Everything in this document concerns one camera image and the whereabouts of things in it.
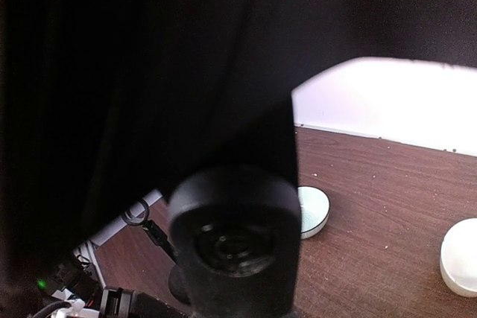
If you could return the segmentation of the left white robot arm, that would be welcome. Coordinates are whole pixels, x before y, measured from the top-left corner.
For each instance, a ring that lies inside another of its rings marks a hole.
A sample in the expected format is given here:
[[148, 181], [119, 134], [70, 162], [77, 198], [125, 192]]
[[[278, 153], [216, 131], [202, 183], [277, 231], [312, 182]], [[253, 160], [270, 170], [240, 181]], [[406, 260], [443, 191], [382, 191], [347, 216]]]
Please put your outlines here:
[[35, 317], [186, 317], [183, 311], [137, 290], [104, 283], [91, 242], [81, 244], [36, 280], [46, 299]]

